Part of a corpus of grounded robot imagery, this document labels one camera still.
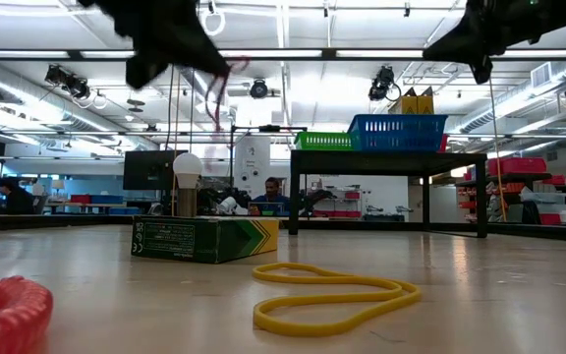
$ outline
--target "metal table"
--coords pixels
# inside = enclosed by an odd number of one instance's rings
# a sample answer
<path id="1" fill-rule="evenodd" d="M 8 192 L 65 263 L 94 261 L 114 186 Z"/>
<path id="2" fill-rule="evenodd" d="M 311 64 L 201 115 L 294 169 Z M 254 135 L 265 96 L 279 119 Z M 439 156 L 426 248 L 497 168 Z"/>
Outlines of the metal table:
<path id="1" fill-rule="evenodd" d="M 483 153 L 362 152 L 293 150 L 291 160 L 289 234 L 299 232 L 302 174 L 423 177 L 423 229 L 429 221 L 429 176 L 475 165 L 477 171 L 478 237 L 486 237 L 486 155 Z"/>

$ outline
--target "cardboard box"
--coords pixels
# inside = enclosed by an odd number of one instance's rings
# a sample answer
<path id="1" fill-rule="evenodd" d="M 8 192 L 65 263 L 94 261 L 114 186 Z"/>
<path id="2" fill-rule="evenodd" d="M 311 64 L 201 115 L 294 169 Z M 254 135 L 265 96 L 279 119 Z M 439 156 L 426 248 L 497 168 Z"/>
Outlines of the cardboard box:
<path id="1" fill-rule="evenodd" d="M 433 114 L 433 89 L 427 88 L 418 99 L 419 114 Z"/>
<path id="2" fill-rule="evenodd" d="M 275 219 L 196 219 L 136 216 L 131 255 L 220 264 L 276 251 Z"/>
<path id="3" fill-rule="evenodd" d="M 434 114 L 433 90 L 426 89 L 422 95 L 417 95 L 410 88 L 393 106 L 390 114 Z"/>
<path id="4" fill-rule="evenodd" d="M 390 108 L 390 114 L 418 114 L 419 98 L 413 88 L 410 88 L 399 100 Z"/>

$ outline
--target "yellow rubber band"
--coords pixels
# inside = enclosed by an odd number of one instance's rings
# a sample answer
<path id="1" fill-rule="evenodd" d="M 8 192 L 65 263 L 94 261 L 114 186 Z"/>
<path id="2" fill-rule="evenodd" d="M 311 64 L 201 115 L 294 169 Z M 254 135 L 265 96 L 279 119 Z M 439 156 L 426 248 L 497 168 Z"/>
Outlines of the yellow rubber band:
<path id="1" fill-rule="evenodd" d="M 281 268 L 307 270 L 314 272 L 319 276 L 290 276 L 268 273 L 270 270 Z M 282 283 L 359 284 L 388 289 L 386 291 L 347 294 L 285 296 L 265 300 L 256 304 L 253 312 L 255 325 L 272 333 L 281 335 L 327 336 L 341 334 L 379 315 L 398 310 L 421 300 L 421 291 L 419 288 L 405 281 L 345 274 L 322 269 L 313 265 L 301 265 L 294 263 L 261 265 L 253 269 L 253 277 L 259 280 Z M 377 301 L 381 301 L 382 303 L 369 307 L 347 320 L 332 324 L 295 324 L 277 320 L 266 314 L 279 307 Z"/>

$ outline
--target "blue bin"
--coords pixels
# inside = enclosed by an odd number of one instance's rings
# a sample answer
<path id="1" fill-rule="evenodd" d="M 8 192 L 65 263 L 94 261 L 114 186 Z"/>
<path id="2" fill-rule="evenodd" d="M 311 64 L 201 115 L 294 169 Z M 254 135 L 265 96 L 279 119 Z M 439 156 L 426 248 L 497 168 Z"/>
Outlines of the blue bin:
<path id="1" fill-rule="evenodd" d="M 123 196 L 90 196 L 92 204 L 122 204 Z"/>
<path id="2" fill-rule="evenodd" d="M 349 134 L 357 151 L 438 151 L 447 115 L 358 114 Z"/>
<path id="3" fill-rule="evenodd" d="M 111 215 L 139 215 L 141 211 L 138 207 L 112 207 L 108 210 Z"/>

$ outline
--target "red wire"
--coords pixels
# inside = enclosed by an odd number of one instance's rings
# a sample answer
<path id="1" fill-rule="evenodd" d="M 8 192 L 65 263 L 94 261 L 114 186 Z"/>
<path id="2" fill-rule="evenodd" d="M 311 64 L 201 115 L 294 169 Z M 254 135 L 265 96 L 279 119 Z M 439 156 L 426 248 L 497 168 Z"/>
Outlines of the red wire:
<path id="1" fill-rule="evenodd" d="M 241 73 L 241 72 L 245 71 L 246 68 L 248 68 L 250 63 L 251 63 L 251 60 L 249 58 L 242 58 L 242 60 L 240 62 L 234 63 L 234 64 L 231 65 L 231 70 L 229 71 L 228 75 L 226 75 L 225 77 L 216 76 L 215 78 L 213 78 L 213 81 L 208 86 L 208 90 L 206 91 L 206 95 L 204 96 L 204 107 L 206 108 L 206 114 L 213 120 L 213 123 L 215 123 L 215 132 L 216 133 L 222 131 L 222 127 L 220 125 L 220 107 L 222 105 L 222 97 L 224 96 L 224 93 L 226 92 L 226 86 L 228 85 L 228 79 L 231 76 L 231 73 Z M 219 94 L 217 95 L 217 101 L 215 102 L 216 103 L 215 104 L 215 113 L 211 114 L 211 111 L 208 107 L 208 97 L 211 94 L 213 87 L 220 80 L 222 81 L 222 86 L 220 87 Z"/>

